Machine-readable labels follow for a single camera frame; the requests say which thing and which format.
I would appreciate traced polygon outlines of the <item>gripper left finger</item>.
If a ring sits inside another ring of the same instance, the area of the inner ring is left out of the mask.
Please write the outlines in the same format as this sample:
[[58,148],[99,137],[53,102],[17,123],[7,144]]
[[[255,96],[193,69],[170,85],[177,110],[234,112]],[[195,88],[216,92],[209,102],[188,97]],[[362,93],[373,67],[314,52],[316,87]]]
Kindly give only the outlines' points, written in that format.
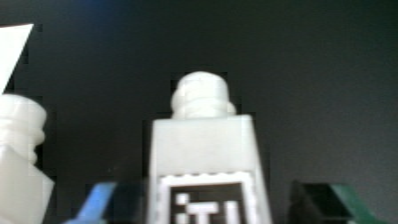
[[76,216],[64,224],[144,224],[144,187],[142,183],[97,183]]

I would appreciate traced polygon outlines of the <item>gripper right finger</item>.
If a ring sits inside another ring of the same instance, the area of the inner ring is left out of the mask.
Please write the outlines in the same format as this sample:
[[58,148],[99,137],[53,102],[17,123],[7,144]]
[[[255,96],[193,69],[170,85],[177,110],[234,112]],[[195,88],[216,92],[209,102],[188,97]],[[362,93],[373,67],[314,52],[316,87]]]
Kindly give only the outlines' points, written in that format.
[[385,224],[353,188],[337,183],[291,183],[287,224]]

